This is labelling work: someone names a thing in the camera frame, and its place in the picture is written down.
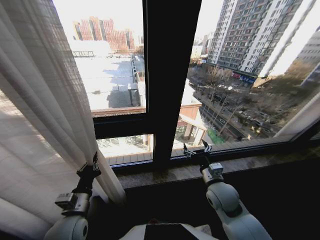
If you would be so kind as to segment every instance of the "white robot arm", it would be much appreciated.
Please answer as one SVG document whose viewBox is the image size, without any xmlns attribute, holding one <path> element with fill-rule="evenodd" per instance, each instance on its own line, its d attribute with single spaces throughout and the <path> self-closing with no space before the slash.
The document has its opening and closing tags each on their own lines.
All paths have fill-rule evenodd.
<svg viewBox="0 0 320 240">
<path fill-rule="evenodd" d="M 86 219 L 92 183 L 101 174 L 97 152 L 92 165 L 83 165 L 76 172 L 80 177 L 78 185 L 72 192 L 63 193 L 55 200 L 55 204 L 63 209 L 65 217 L 58 220 L 46 233 L 44 240 L 85 240 L 88 235 L 88 221 Z"/>
<path fill-rule="evenodd" d="M 208 156 L 211 150 L 205 141 L 204 150 L 189 151 L 184 146 L 184 154 L 201 157 L 200 171 L 208 186 L 206 198 L 219 216 L 222 227 L 229 240 L 271 240 L 272 238 L 262 224 L 249 213 L 240 200 L 238 192 L 229 184 L 224 183 L 223 167 L 220 163 L 210 163 Z"/>
</svg>

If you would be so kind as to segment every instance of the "window sill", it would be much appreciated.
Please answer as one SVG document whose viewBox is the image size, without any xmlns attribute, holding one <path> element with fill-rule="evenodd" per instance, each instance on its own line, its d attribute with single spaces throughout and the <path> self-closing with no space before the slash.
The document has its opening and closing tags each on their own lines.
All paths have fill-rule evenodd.
<svg viewBox="0 0 320 240">
<path fill-rule="evenodd" d="M 291 153 L 276 153 L 261 156 L 252 156 L 222 161 L 224 173 L 257 169 L 277 164 L 320 158 L 319 147 L 300 149 Z M 164 184 L 175 181 L 183 181 L 201 178 L 197 164 L 184 164 L 165 170 L 143 171 L 135 173 L 117 173 L 117 177 L 123 188 L 135 188 L 155 184 Z"/>
</svg>

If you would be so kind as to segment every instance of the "parked car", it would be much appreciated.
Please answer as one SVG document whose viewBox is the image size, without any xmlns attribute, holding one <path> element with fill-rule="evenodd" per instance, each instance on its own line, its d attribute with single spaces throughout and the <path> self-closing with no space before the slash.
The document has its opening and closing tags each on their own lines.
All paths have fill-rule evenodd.
<svg viewBox="0 0 320 240">
<path fill-rule="evenodd" d="M 259 126 L 259 127 L 261 127 L 261 126 L 264 124 L 263 121 L 258 120 L 258 119 L 255 119 L 255 120 L 253 120 L 252 122 L 253 122 L 254 124 L 256 124 L 257 126 Z"/>
<path fill-rule="evenodd" d="M 259 112 L 259 114 L 262 116 L 262 117 L 264 117 L 264 118 L 267 118 L 267 117 L 269 117 L 269 115 L 268 114 L 266 114 L 266 113 L 264 113 L 264 112 Z"/>
</svg>

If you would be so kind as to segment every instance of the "sheer curtain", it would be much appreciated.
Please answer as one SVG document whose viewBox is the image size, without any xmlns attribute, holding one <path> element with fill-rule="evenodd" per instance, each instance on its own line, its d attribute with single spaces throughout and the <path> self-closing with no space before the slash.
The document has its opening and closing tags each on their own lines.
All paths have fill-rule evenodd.
<svg viewBox="0 0 320 240">
<path fill-rule="evenodd" d="M 102 174 L 95 193 L 125 201 L 98 150 L 84 85 L 51 0 L 0 0 L 0 89 L 0 209 L 12 204 L 12 218 L 20 209 L 42 223 L 38 235 L 28 226 L 24 238 L 38 239 L 60 217 L 57 194 L 77 185 L 75 170 L 96 151 Z M 0 221 L 5 232 L 15 227 Z"/>
</svg>

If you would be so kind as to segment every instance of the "apartment building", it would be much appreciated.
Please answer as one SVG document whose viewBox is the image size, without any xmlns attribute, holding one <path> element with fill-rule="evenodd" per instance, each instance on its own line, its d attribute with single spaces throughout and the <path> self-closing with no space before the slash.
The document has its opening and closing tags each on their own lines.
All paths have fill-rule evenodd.
<svg viewBox="0 0 320 240">
<path fill-rule="evenodd" d="M 225 0 L 208 62 L 259 75 L 302 0 Z"/>
<path fill-rule="evenodd" d="M 107 41 L 113 52 L 135 50 L 134 35 L 130 29 L 117 30 L 112 19 L 100 20 L 91 16 L 73 22 L 74 39 L 81 41 Z"/>
</svg>

